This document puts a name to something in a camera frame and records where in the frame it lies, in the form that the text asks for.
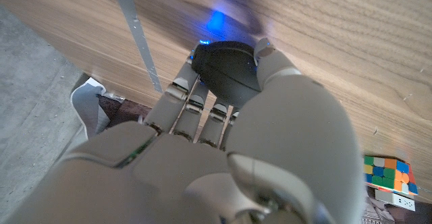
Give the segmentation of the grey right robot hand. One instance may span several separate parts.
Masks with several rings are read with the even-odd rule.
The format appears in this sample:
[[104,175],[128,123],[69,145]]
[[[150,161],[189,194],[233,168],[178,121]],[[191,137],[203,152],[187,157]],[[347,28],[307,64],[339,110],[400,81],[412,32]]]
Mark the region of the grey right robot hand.
[[142,123],[69,151],[9,223],[355,223],[347,113],[266,38],[200,42]]

